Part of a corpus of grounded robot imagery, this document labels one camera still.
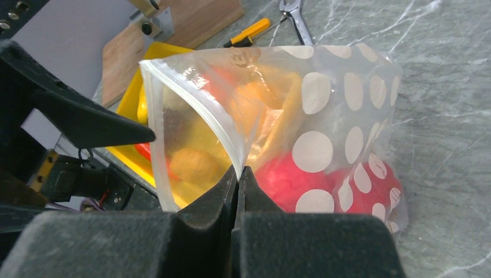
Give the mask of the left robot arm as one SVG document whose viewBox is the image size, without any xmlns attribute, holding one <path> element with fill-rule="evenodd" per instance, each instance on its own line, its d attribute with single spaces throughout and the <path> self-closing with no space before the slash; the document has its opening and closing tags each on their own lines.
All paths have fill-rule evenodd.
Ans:
<svg viewBox="0 0 491 278">
<path fill-rule="evenodd" d="M 78 150 L 151 142 L 154 132 L 57 79 L 17 42 L 1 40 L 1 259 L 47 204 L 102 199 L 120 186 L 93 157 L 60 155 L 22 125 L 39 110 Z"/>
</svg>

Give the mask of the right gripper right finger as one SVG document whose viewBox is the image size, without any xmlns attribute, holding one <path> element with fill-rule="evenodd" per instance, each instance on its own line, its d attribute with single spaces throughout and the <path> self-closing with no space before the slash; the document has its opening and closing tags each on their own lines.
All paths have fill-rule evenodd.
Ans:
<svg viewBox="0 0 491 278">
<path fill-rule="evenodd" d="M 285 213 L 259 188 L 249 167 L 237 188 L 232 277 L 405 277 L 381 220 Z"/>
</svg>

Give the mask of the red apple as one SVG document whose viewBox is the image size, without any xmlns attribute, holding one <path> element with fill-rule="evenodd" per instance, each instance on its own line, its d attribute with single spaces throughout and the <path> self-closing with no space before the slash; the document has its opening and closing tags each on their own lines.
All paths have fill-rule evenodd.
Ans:
<svg viewBox="0 0 491 278">
<path fill-rule="evenodd" d="M 322 171 L 309 173 L 294 162 L 292 153 L 277 156 L 255 171 L 264 191 L 287 213 L 333 213 L 332 180 Z"/>
</svg>

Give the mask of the red bell pepper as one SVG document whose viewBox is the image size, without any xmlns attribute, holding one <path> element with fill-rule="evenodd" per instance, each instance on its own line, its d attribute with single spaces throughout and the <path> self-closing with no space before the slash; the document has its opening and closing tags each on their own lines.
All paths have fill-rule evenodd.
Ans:
<svg viewBox="0 0 491 278">
<path fill-rule="evenodd" d="M 401 203 L 401 183 L 388 163 L 378 158 L 332 171 L 327 179 L 336 213 L 369 214 L 387 221 Z"/>
</svg>

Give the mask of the clear polka dot zip bag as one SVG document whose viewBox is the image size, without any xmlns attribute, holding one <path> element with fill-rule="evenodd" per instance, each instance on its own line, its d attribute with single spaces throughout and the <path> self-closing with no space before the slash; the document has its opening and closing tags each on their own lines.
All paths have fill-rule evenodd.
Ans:
<svg viewBox="0 0 491 278">
<path fill-rule="evenodd" d="M 287 213 L 368 214 L 409 224 L 386 155 L 402 69 L 366 44 L 198 50 L 140 62 L 166 211 L 246 167 Z"/>
</svg>

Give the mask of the orange yellow potato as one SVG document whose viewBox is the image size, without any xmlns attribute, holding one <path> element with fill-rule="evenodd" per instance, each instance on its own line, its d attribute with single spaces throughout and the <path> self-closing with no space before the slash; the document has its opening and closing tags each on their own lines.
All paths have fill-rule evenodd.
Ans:
<svg viewBox="0 0 491 278">
<path fill-rule="evenodd" d="M 170 159 L 169 169 L 179 180 L 190 183 L 212 182 L 221 165 L 215 157 L 195 148 L 182 148 Z"/>
</svg>

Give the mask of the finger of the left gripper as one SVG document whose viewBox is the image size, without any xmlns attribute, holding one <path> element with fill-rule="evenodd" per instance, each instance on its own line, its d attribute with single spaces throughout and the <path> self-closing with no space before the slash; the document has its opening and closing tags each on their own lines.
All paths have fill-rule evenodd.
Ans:
<svg viewBox="0 0 491 278">
<path fill-rule="evenodd" d="M 33 109 L 79 149 L 154 141 L 154 132 L 89 100 L 44 69 L 16 42 L 1 41 L 1 144 Z"/>
</svg>

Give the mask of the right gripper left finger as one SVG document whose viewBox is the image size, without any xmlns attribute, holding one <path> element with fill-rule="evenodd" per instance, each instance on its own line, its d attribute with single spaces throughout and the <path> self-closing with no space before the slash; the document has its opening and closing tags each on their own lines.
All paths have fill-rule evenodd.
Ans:
<svg viewBox="0 0 491 278">
<path fill-rule="evenodd" d="M 221 277 L 230 232 L 229 170 L 181 211 L 43 210 L 21 230 L 2 277 Z"/>
</svg>

